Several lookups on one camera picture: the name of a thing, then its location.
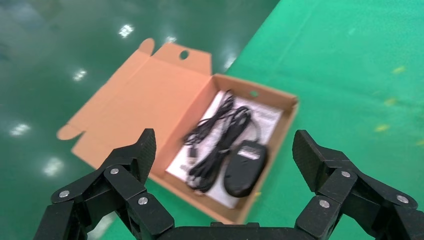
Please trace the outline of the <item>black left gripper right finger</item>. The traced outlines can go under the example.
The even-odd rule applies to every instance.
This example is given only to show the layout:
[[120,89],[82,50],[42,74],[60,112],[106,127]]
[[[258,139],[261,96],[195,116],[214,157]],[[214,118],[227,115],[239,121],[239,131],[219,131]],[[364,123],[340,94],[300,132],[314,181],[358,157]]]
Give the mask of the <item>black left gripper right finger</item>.
[[424,213],[410,195],[360,171],[341,151],[320,146],[297,130],[293,159],[314,197],[295,227],[315,240],[330,238],[342,216],[377,240],[421,240]]

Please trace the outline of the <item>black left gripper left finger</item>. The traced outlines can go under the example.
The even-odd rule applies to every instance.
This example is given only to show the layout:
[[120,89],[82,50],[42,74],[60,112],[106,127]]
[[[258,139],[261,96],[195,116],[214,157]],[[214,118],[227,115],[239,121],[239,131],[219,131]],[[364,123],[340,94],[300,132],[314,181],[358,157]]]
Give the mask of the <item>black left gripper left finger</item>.
[[104,216],[116,213],[137,240],[159,239],[174,218],[145,186],[155,155],[155,132],[147,128],[98,169],[56,190],[34,238],[85,240]]

